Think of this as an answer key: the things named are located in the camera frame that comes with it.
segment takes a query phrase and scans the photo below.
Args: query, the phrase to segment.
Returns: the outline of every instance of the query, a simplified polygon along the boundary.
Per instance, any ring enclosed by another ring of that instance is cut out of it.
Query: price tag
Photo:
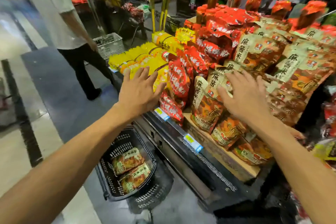
[[[163,119],[164,121],[166,121],[166,120],[168,120],[169,119],[169,116],[160,108],[160,107],[158,107],[158,108],[156,108],[155,110],[154,110],[157,114],[158,114],[158,116],[160,116],[160,118],[161,119]]]
[[[116,72],[118,72],[118,70],[117,70],[117,69],[110,68],[110,67],[108,67],[108,68],[111,70],[111,72],[112,72],[112,73],[116,73]]]
[[[196,152],[200,152],[203,149],[203,146],[201,146],[191,135],[186,134],[183,138]]]

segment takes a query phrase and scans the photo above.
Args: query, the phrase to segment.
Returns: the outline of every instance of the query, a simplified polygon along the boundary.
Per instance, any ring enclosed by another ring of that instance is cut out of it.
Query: tiled floor
[[[133,46],[140,43],[137,39]],[[73,70],[52,46],[43,21],[26,0],[0,0],[0,60],[9,61],[42,158],[96,121],[118,99],[110,82],[90,65],[88,73],[103,94],[93,102],[85,98]],[[1,67],[0,77],[4,78]],[[31,169],[16,125],[0,133],[0,163],[2,195]],[[54,223],[124,224],[133,223],[136,218],[126,201],[104,200],[93,170]],[[153,219],[154,223],[215,223],[215,218],[200,209],[195,195],[178,177],[166,200],[153,210]]]

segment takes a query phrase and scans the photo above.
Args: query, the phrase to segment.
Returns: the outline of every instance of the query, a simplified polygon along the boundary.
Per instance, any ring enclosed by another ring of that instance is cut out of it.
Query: wooden display crate
[[[260,167],[250,166],[232,152],[227,151],[224,147],[218,145],[212,137],[197,128],[190,118],[190,112],[185,111],[183,128],[196,141],[198,141],[205,150],[207,150],[214,158],[216,158],[226,169],[228,169],[240,181],[246,182],[256,178],[260,172]]]

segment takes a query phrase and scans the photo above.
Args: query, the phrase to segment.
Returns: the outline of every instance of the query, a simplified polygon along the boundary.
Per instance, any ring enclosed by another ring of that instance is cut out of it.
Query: forearm
[[[131,119],[115,104],[101,119],[32,169],[0,199],[0,223],[51,223]]]
[[[315,224],[336,223],[336,176],[302,147],[277,118],[251,126],[269,145],[286,179]]]
[[[78,23],[73,10],[67,13],[62,13],[61,17],[63,18],[66,25],[71,29],[71,31],[73,31],[78,37],[82,37],[87,41],[91,40],[86,30],[80,23]]]

